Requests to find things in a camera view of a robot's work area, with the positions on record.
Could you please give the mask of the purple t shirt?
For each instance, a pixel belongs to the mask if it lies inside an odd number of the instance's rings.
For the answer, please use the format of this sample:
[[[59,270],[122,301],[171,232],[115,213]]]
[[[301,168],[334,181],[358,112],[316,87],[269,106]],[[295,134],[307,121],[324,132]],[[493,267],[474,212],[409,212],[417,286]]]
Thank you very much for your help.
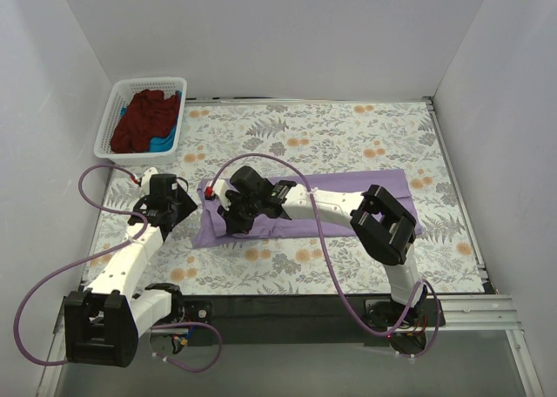
[[[333,192],[364,192],[370,185],[385,187],[415,218],[419,216],[402,169],[313,174],[307,177],[310,186]],[[259,216],[246,235],[227,235],[225,222],[216,211],[205,208],[204,189],[210,181],[202,180],[197,188],[203,208],[198,233],[192,239],[195,248],[220,246],[254,239],[316,238],[317,226],[310,220],[269,219]]]

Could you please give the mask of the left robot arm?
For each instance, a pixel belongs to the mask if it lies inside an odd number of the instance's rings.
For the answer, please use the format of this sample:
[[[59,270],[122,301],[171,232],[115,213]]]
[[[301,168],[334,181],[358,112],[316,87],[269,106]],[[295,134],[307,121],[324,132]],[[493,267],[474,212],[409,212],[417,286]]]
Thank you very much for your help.
[[[128,245],[81,292],[64,301],[66,358],[72,363],[127,367],[139,338],[158,322],[178,326],[185,316],[180,288],[171,283],[135,290],[144,270],[172,230],[196,211],[183,179],[149,169],[140,185],[144,196],[128,220]]]

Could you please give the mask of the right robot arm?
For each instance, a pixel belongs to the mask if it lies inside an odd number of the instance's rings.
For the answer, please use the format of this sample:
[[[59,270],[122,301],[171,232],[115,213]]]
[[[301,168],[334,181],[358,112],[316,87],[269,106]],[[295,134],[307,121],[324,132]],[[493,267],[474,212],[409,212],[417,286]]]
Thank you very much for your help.
[[[218,200],[218,214],[229,235],[249,233],[259,216],[319,218],[322,224],[353,230],[367,254],[383,265],[390,284],[390,301],[372,306],[371,322],[388,326],[399,321],[410,326],[425,315],[426,289],[413,256],[417,220],[386,188],[324,191],[306,182],[273,183],[243,166],[230,179],[211,182],[205,197]]]

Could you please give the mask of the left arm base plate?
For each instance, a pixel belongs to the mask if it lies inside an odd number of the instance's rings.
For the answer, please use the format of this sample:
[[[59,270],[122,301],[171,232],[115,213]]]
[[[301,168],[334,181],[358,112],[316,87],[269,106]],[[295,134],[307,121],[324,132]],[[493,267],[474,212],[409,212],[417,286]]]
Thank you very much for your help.
[[[186,300],[178,311],[177,323],[197,322],[211,324],[212,303],[208,300]]]

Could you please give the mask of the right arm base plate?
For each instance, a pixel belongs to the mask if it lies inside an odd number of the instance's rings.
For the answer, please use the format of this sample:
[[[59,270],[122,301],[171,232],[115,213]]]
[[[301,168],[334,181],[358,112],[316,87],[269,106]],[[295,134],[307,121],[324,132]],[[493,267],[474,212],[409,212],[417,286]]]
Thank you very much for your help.
[[[389,299],[367,299],[363,320],[369,327],[390,328],[399,320],[403,310],[403,305],[391,302]],[[446,324],[443,311],[440,311],[440,319],[438,319],[436,301],[426,298],[423,303],[408,310],[400,327],[435,327],[437,321],[440,322],[440,326]]]

